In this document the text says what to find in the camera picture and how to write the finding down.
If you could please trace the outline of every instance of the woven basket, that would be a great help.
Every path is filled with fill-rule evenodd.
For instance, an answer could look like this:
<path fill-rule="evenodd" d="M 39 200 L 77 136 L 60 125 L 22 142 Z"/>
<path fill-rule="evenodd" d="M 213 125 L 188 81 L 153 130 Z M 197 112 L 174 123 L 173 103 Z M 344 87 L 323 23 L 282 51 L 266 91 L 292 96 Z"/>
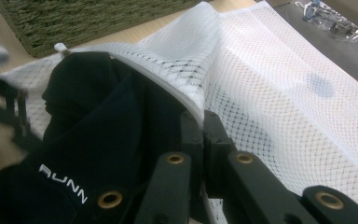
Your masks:
<path fill-rule="evenodd" d="M 0 12 L 27 52 L 43 57 L 195 6 L 200 0 L 0 0 Z"/>

